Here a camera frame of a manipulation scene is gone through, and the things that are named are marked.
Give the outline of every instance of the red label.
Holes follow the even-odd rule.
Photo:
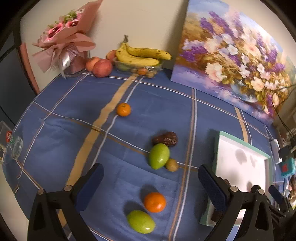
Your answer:
[[[287,171],[288,171],[288,165],[287,165],[287,164],[284,164],[284,165],[281,167],[281,171],[282,171],[282,172],[287,172]]]
[[[10,142],[10,140],[12,139],[11,137],[12,137],[12,135],[11,135],[11,131],[8,131],[7,133],[6,133],[6,142]]]

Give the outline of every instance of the fruit bowl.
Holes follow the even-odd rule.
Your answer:
[[[156,66],[141,66],[135,64],[127,64],[120,62],[116,57],[113,59],[115,67],[120,71],[137,73],[139,75],[145,75],[148,78],[153,78],[159,71],[162,70],[162,61]]]

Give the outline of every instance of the yellow banana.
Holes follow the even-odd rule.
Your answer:
[[[127,52],[127,36],[125,35],[124,41],[121,43],[121,46],[116,51],[116,57],[120,62],[124,62],[126,64],[135,64],[142,66],[155,66],[159,64],[159,61],[154,58],[140,58],[130,55]]]
[[[134,56],[164,60],[170,60],[172,58],[172,56],[168,52],[165,52],[163,50],[148,48],[132,48],[128,44],[126,45],[128,53]]]

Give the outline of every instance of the blue tablecloth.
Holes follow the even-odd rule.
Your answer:
[[[116,115],[118,103],[132,112]],[[176,172],[153,170],[147,163],[151,137],[173,131],[178,144],[171,158]],[[81,212],[98,240],[204,240],[211,228],[199,224],[207,196],[198,166],[212,164],[214,137],[225,131],[272,156],[274,130],[211,95],[171,82],[164,72],[148,79],[113,71],[98,79],[85,72],[77,78],[55,78],[30,104],[15,127],[24,146],[18,161],[5,157],[6,179],[29,218],[38,189],[47,192],[74,184],[93,163],[104,166],[104,178],[87,209]],[[273,163],[273,179],[281,172]],[[143,197],[157,190],[167,206],[152,213],[150,234],[133,231],[126,214],[144,210]],[[63,224],[63,215],[59,213]],[[237,228],[229,236],[232,240]],[[65,232],[70,236],[65,225]]]

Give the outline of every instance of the metal screw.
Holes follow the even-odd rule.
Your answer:
[[[259,194],[263,195],[265,192],[263,189],[258,189]]]
[[[39,190],[37,191],[37,193],[38,193],[38,195],[43,194],[43,193],[44,193],[44,189],[39,189]]]
[[[238,191],[238,188],[236,186],[231,186],[230,187],[230,190],[233,191],[233,192],[237,192]]]
[[[72,189],[72,186],[71,185],[67,185],[67,186],[64,187],[64,190],[66,192],[71,191],[71,189]]]

